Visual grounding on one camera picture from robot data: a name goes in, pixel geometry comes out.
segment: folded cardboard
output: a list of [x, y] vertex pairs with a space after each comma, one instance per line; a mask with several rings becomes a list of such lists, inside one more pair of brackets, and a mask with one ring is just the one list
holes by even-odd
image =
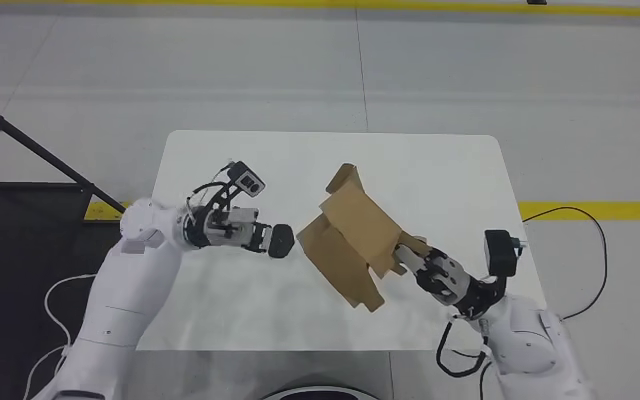
[[354, 165], [343, 164], [326, 188], [320, 214], [297, 238], [311, 262], [353, 306], [384, 304], [369, 267], [382, 278], [405, 273], [393, 258], [399, 243], [426, 256], [431, 248], [407, 234], [365, 193]]

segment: yellow floor line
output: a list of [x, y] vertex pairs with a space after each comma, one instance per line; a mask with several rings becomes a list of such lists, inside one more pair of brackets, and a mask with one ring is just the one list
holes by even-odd
[[[578, 207], [596, 219], [602, 221], [640, 221], [640, 202], [634, 201], [583, 201], [583, 202], [547, 202], [521, 201], [518, 203], [520, 215], [523, 219], [545, 210], [560, 206]], [[117, 221], [121, 214], [106, 203], [91, 203], [84, 217], [88, 221]], [[557, 211], [540, 217], [540, 220], [551, 221], [579, 221], [588, 219], [585, 215], [575, 211]]]
[[360, 8], [468, 13], [520, 13], [640, 17], [640, 7], [514, 3], [465, 3], [429, 0], [0, 0], [0, 4], [210, 5], [241, 7]]
[[[570, 206], [585, 210], [594, 218], [602, 221], [637, 221], [640, 220], [640, 202], [634, 201], [582, 201], [582, 202], [546, 202], [521, 201], [518, 203], [522, 218], [528, 218], [552, 208]], [[540, 220], [575, 221], [589, 219], [586, 215], [571, 211], [560, 210], [538, 218]]]
[[[122, 205], [129, 207], [129, 202], [122, 202]], [[87, 212], [84, 215], [85, 221], [118, 221], [122, 217], [118, 211], [104, 202], [95, 202], [89, 204]]]

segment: black cable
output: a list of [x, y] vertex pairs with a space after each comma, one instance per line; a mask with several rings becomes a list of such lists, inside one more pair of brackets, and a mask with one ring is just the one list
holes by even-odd
[[595, 217], [591, 214], [589, 214], [588, 212], [578, 208], [578, 207], [570, 207], [570, 206], [562, 206], [562, 207], [556, 207], [556, 208], [552, 208], [550, 210], [547, 211], [543, 211], [539, 214], [533, 215], [529, 218], [525, 218], [524, 220], [522, 220], [522, 222], [528, 222], [531, 221], [532, 219], [536, 219], [538, 217], [541, 217], [543, 215], [558, 211], [558, 210], [573, 210], [573, 211], [577, 211], [579, 213], [582, 213], [584, 215], [586, 215], [587, 217], [589, 217], [589, 219], [591, 219], [591, 221], [593, 221], [594, 224], [596, 224], [596, 227], [598, 228], [598, 231], [600, 232], [600, 238], [602, 239], [602, 252], [604, 255], [604, 277], [602, 278], [602, 285], [600, 286], [600, 290], [598, 290], [598, 294], [596, 294], [596, 296], [593, 298], [593, 300], [591, 300], [591, 302], [582, 310], [577, 311], [573, 314], [569, 314], [566, 317], [561, 318], [561, 320], [567, 320], [569, 318], [573, 318], [576, 317], [580, 314], [582, 314], [583, 312], [587, 311], [588, 309], [590, 309], [591, 307], [593, 307], [594, 304], [596, 304], [596, 302], [598, 301], [598, 299], [600, 298], [600, 295], [602, 294], [602, 292], [604, 291], [604, 287], [607, 285], [607, 278], [609, 276], [609, 255], [607, 252], [607, 238], [604, 234], [604, 230], [602, 229], [602, 226], [600, 226], [600, 223], [598, 222], [597, 219], [595, 219]]
[[[447, 323], [446, 328], [444, 328], [444, 333], [442, 333], [442, 337], [440, 338], [440, 344], [438, 345], [438, 350], [436, 351], [436, 363], [438, 364], [438, 367], [440, 367], [441, 370], [443, 370], [447, 375], [453, 378], [464, 378], [465, 376], [475, 374], [476, 372], [478, 372], [478, 370], [482, 366], [482, 363], [484, 362], [485, 357], [487, 356], [484, 351], [480, 352], [480, 355], [478, 356], [478, 359], [476, 360], [475, 365], [465, 371], [459, 371], [459, 372], [451, 371], [442, 363], [442, 360], [441, 360], [442, 350], [444, 349], [444, 345], [447, 342], [447, 337], [449, 336], [451, 327], [453, 327], [453, 322], [449, 321], [449, 323]], [[482, 338], [482, 341], [486, 346], [487, 343], [489, 342], [489, 338], [484, 336]]]
[[197, 188], [193, 189], [193, 192], [191, 193], [191, 196], [193, 196], [194, 194], [198, 194], [198, 192], [200, 192], [202, 189], [207, 189], [213, 186], [225, 186], [226, 183], [224, 182], [209, 182], [209, 183], [205, 183], [202, 186], [198, 186]]
[[476, 354], [476, 355], [467, 354], [467, 353], [463, 353], [463, 352], [458, 351], [458, 350], [451, 350], [451, 351], [453, 351], [454, 353], [456, 353], [457, 355], [462, 356], [462, 357], [467, 357], [467, 358], [478, 358], [478, 357], [480, 357], [479, 354]]
[[482, 372], [480, 372], [480, 400], [484, 400], [484, 375], [487, 373], [487, 369], [491, 366], [491, 361], [489, 361], [484, 368], [482, 368]]

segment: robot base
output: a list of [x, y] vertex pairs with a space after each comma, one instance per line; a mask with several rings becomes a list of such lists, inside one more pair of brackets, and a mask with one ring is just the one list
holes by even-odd
[[307, 386], [272, 394], [263, 400], [378, 400], [366, 393], [337, 386]]

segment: black fabric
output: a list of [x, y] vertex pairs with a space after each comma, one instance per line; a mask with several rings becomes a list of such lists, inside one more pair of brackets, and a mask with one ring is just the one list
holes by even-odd
[[[77, 184], [0, 183], [0, 398], [22, 399], [27, 375], [65, 343], [46, 315], [44, 295], [62, 278], [95, 273], [120, 237], [117, 223], [83, 224], [90, 194]], [[65, 283], [50, 297], [52, 312], [74, 337], [91, 279]], [[50, 379], [59, 353], [36, 371], [31, 395]]]

